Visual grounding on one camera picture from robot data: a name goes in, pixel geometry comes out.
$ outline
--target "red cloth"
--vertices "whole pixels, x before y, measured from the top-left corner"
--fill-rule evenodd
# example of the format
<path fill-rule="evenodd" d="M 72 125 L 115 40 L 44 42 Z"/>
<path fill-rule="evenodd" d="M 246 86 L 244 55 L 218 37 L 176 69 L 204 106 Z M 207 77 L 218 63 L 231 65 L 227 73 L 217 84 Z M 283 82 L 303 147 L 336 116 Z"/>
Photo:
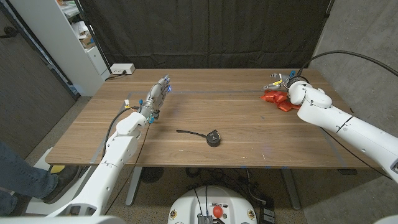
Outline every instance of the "red cloth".
<path fill-rule="evenodd" d="M 261 99 L 275 103 L 276 106 L 285 112 L 290 111 L 291 109 L 300 109 L 300 105 L 294 105 L 293 103 L 287 100 L 287 93 L 276 90 L 266 90 L 264 91 L 264 96 L 260 97 Z"/>

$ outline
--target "jeans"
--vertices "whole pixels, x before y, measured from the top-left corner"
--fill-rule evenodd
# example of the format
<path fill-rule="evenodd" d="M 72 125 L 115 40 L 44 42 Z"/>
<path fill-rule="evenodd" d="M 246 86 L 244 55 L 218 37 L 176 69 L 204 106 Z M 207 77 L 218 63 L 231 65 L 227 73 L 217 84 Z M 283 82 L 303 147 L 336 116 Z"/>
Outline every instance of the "jeans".
<path fill-rule="evenodd" d="M 57 184 L 57 175 L 31 167 L 9 146 L 0 141 L 0 187 L 21 195 L 44 198 Z M 10 214 L 16 204 L 17 197 L 0 190 L 0 216 Z"/>

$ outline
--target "wooden table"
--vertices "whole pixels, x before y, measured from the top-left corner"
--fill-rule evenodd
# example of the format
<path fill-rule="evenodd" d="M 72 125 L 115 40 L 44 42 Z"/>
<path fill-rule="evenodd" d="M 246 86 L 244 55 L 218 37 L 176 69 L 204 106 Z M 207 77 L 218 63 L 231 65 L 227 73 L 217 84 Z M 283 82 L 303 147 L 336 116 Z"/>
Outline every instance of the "wooden table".
<path fill-rule="evenodd" d="M 302 121 L 297 110 L 283 112 L 265 102 L 262 87 L 275 79 L 272 73 L 289 69 L 158 69 L 107 81 L 86 105 L 46 157 L 49 164 L 97 164 L 108 126 L 124 99 L 138 105 L 151 86 L 168 73 L 172 92 L 149 128 L 138 166 L 262 167 L 347 169 L 366 167 L 319 127 Z M 321 88 L 333 104 L 349 107 L 316 70 L 305 70 L 315 88 Z M 221 145 L 210 147 L 205 139 L 177 133 L 184 129 L 208 134 L 217 129 Z M 135 164 L 136 155 L 127 163 Z M 366 162 L 372 160 L 349 147 Z"/>

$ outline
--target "white outlet box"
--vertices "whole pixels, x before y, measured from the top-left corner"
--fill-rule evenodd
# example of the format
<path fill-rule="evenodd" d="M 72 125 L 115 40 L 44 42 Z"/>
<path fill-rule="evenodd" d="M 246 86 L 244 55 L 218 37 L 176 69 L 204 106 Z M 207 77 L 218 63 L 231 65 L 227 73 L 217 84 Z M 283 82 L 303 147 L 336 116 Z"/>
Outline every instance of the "white outlet box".
<path fill-rule="evenodd" d="M 126 71 L 126 74 L 132 74 L 135 69 L 136 68 L 133 63 L 114 63 L 111 66 L 113 75 L 122 74 L 123 71 Z"/>

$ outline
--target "orange item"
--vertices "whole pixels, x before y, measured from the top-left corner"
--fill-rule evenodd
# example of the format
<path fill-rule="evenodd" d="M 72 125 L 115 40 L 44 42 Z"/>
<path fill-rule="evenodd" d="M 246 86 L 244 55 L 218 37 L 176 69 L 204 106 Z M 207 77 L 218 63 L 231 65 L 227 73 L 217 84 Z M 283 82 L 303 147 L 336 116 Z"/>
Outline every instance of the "orange item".
<path fill-rule="evenodd" d="M 294 105 L 293 103 L 287 100 L 287 93 L 276 90 L 266 90 L 264 91 L 264 96 L 260 97 L 261 99 L 275 103 L 276 106 L 285 112 L 290 111 L 291 109 L 300 109 L 300 105 Z"/>
<path fill-rule="evenodd" d="M 223 216 L 223 208 L 221 208 L 220 206 L 214 206 L 213 215 L 216 218 L 221 218 Z"/>

